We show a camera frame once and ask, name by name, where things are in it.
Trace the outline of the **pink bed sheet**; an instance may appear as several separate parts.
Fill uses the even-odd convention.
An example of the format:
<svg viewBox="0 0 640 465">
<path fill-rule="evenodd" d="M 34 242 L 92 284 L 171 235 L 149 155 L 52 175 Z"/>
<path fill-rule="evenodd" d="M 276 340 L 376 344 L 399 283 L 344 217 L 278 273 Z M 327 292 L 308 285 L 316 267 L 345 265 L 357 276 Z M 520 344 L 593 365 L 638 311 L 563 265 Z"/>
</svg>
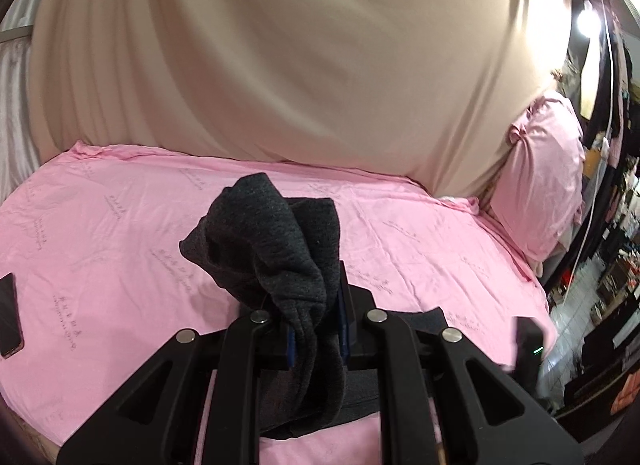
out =
<svg viewBox="0 0 640 465">
<path fill-rule="evenodd" d="M 179 329 L 234 319 L 235 301 L 179 244 L 224 188 L 256 172 L 285 196 L 333 200 L 349 282 L 378 306 L 440 308 L 502 365 L 514 362 L 518 317 L 554 345 L 537 277 L 475 199 L 350 169 L 76 144 L 1 207 L 1 270 L 15 277 L 24 336 L 1 363 L 1 393 L 27 425 L 62 445 Z"/>
</svg>

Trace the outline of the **pink pillow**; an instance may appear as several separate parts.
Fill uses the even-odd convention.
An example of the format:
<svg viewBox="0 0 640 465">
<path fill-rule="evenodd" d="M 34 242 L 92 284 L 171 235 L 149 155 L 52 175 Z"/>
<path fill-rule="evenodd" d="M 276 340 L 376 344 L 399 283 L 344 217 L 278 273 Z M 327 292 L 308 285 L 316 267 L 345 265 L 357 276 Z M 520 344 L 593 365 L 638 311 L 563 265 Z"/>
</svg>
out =
<svg viewBox="0 0 640 465">
<path fill-rule="evenodd" d="M 512 122 L 506 143 L 489 207 L 524 256 L 542 263 L 582 211 L 582 127 L 570 100 L 548 91 Z"/>
</svg>

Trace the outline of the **bright lamp bulb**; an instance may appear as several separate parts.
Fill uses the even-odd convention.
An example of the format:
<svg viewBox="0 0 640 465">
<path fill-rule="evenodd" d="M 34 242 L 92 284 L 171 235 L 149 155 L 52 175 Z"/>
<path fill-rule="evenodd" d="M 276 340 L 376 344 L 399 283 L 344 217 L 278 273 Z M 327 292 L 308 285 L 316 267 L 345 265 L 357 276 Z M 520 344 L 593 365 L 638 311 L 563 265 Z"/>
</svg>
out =
<svg viewBox="0 0 640 465">
<path fill-rule="evenodd" d="M 589 0 L 584 2 L 584 7 L 576 17 L 578 32 L 588 39 L 599 39 L 602 30 L 602 21 L 597 10 Z"/>
</svg>

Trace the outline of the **black smartphone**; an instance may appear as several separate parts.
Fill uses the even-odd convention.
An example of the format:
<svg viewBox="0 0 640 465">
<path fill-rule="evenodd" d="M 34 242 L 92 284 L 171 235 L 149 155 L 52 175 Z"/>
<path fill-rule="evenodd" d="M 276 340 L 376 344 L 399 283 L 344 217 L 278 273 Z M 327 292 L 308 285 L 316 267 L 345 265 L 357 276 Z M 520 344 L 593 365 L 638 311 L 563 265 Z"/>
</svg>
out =
<svg viewBox="0 0 640 465">
<path fill-rule="evenodd" d="M 15 277 L 6 274 L 0 281 L 0 352 L 8 359 L 24 347 L 20 311 L 18 311 Z"/>
</svg>

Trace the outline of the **dark grey pants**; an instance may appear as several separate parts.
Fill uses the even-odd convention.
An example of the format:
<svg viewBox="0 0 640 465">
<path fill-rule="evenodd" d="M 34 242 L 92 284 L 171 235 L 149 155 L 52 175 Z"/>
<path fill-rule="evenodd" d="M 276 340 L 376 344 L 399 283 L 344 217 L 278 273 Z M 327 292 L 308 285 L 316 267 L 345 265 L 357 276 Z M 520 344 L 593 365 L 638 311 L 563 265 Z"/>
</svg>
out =
<svg viewBox="0 0 640 465">
<path fill-rule="evenodd" d="M 265 173 L 236 181 L 181 241 L 180 253 L 250 310 L 285 321 L 292 369 L 260 381 L 259 427 L 286 440 L 378 411 L 372 371 L 341 355 L 340 222 L 332 199 L 284 197 Z"/>
</svg>

